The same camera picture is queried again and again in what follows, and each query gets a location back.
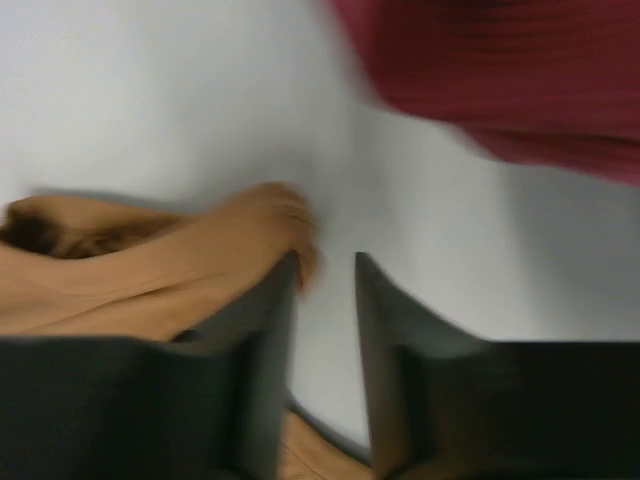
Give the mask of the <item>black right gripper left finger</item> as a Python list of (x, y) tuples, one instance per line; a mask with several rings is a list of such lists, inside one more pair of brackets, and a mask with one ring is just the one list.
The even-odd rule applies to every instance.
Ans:
[(1, 340), (5, 479), (273, 479), (299, 259), (168, 342)]

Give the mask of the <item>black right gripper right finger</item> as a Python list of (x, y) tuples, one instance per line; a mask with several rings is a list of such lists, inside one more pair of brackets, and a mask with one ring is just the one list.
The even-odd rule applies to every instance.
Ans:
[(355, 257), (377, 479), (635, 479), (635, 342), (494, 341)]

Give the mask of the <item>tan ribbed tank top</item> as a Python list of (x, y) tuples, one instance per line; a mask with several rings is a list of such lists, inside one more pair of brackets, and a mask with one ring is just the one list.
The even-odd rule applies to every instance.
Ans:
[[(282, 183), (185, 214), (71, 195), (8, 205), (1, 224), (1, 340), (114, 336), (168, 342), (256, 286), (288, 253), (296, 294), (317, 266), (315, 222)], [(287, 408), (273, 479), (367, 479), (368, 467)]]

